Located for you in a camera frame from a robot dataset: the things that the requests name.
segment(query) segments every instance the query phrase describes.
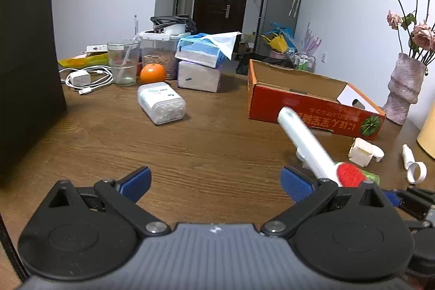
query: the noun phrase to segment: orange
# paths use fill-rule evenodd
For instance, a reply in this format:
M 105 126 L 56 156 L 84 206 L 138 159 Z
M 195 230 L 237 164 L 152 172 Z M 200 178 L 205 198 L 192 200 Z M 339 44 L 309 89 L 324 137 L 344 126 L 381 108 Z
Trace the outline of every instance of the orange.
M 166 69 L 161 64 L 147 64 L 142 68 L 141 81 L 143 84 L 164 82 L 166 80 Z

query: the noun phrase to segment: table surface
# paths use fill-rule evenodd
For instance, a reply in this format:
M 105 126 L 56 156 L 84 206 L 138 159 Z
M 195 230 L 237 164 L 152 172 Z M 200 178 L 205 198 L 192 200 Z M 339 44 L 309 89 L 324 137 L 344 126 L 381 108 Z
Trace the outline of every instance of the table surface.
M 120 179 L 142 165 L 153 173 L 151 190 L 139 205 L 175 222 L 254 223 L 284 211 L 292 201 L 280 187 L 285 165 L 300 167 L 295 147 L 278 124 L 247 118 L 246 77 L 222 76 L 220 93 L 177 89 L 186 100 L 181 121 L 155 126 L 141 110 L 136 87 L 110 86 L 79 96 L 64 89 L 68 111 L 7 174 L 1 176 L 0 211 L 16 244 L 50 188 L 60 179 L 92 186 Z M 347 161 L 351 137 L 314 130 L 335 161 Z M 416 143 L 418 129 L 386 120 L 373 142 L 385 158 L 366 168 L 385 189 L 406 188 L 401 158 L 408 144 L 428 167 L 421 185 L 435 187 L 434 160 Z M 3 290 L 19 283 L 0 252 Z

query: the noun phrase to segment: open cardboard box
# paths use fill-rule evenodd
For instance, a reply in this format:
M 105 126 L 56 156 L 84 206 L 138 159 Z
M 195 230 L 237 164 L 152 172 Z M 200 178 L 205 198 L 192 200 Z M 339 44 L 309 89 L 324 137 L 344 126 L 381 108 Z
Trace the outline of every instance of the open cardboard box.
M 249 118 L 277 123 L 284 106 L 295 110 L 308 127 L 374 139 L 385 112 L 352 84 L 250 60 Z

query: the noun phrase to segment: yellow plastic bag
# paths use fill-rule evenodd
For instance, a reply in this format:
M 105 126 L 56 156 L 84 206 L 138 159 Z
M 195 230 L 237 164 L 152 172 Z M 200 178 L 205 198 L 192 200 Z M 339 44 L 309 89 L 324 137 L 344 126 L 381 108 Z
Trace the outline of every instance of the yellow plastic bag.
M 262 35 L 262 39 L 275 51 L 285 53 L 287 51 L 287 42 L 283 35 L 275 34 L 276 36 L 273 39 L 269 39 L 268 37 Z
M 86 58 L 68 58 L 58 61 L 58 63 L 65 68 L 81 69 L 91 66 L 108 66 L 109 59 L 108 54 L 103 53 L 101 55 L 93 55 Z

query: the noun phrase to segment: white ring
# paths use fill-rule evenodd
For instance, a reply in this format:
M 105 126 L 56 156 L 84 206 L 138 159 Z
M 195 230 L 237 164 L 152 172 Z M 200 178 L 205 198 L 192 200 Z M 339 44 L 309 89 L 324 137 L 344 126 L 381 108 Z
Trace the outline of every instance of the white ring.
M 420 170 L 420 177 L 415 180 L 414 172 L 419 168 Z M 408 167 L 408 174 L 406 175 L 406 178 L 410 184 L 418 184 L 425 180 L 427 174 L 427 168 L 426 165 L 422 162 L 417 163 L 411 163 Z

